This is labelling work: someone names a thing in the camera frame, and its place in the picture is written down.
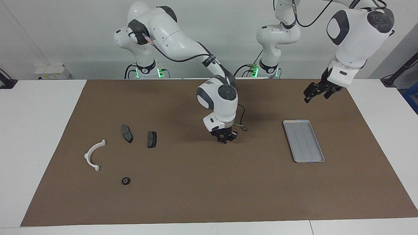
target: wall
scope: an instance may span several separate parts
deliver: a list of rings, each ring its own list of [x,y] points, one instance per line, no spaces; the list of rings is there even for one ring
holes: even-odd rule
[[[386,0],[396,17],[396,34],[373,55],[358,78],[368,78],[418,21],[418,4],[410,0]],[[125,26],[134,0],[0,0],[52,63],[64,63],[74,79],[122,78],[133,62],[130,52],[113,41],[115,30]],[[145,0],[150,6],[169,5],[178,23],[192,38],[202,42],[234,72],[254,61],[262,47],[255,39],[259,27],[277,24],[272,1],[253,0]],[[310,23],[326,5],[319,0],[302,1],[301,23]],[[331,4],[321,18],[302,30],[301,40],[281,46],[282,77],[320,77],[336,46],[326,35],[331,16],[345,7]],[[0,66],[18,79],[34,79],[33,64],[39,59],[21,40],[7,19],[0,16]],[[211,74],[195,61],[175,63],[156,58],[173,77],[208,77]]]
[[[370,78],[381,78],[395,73],[418,52],[418,24],[396,46],[388,57],[372,73]],[[397,87],[410,87],[418,82],[418,65],[408,69],[395,80]]]

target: white curved part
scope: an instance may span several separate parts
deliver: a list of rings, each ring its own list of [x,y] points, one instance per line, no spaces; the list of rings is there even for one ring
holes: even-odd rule
[[[91,148],[89,149],[89,151],[88,151],[86,154],[84,154],[84,158],[87,160],[87,163],[88,163],[89,165],[91,165],[92,167],[94,167],[94,169],[95,169],[96,171],[99,171],[100,166],[98,166],[98,165],[94,165],[94,164],[90,161],[90,157],[92,156],[92,153],[93,153],[93,151],[94,151],[94,150],[96,150],[98,147],[102,147],[102,146],[104,146],[105,144],[106,144],[106,141],[105,141],[105,140],[102,140],[100,143],[97,143],[97,144],[93,145],[93,147],[91,147]]]

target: small black wheel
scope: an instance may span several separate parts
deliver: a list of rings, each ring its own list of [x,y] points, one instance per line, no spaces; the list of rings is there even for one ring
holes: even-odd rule
[[[130,183],[130,179],[128,177],[125,177],[122,179],[122,184],[123,185],[128,185]]]

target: green light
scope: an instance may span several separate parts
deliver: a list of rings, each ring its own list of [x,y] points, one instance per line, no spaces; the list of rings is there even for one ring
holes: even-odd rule
[[[164,77],[164,73],[163,73],[163,71],[161,71],[161,69],[160,69],[160,68],[157,68],[157,71],[158,71],[158,77],[159,77],[159,78]]]
[[[253,68],[255,70],[252,72],[252,77],[257,77],[257,75],[258,75],[258,68],[257,68],[257,66],[254,66]]]

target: metal tray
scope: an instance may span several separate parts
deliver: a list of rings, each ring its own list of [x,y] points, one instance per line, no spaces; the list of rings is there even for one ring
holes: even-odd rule
[[[308,120],[283,121],[293,159],[298,163],[323,162],[325,160]]]

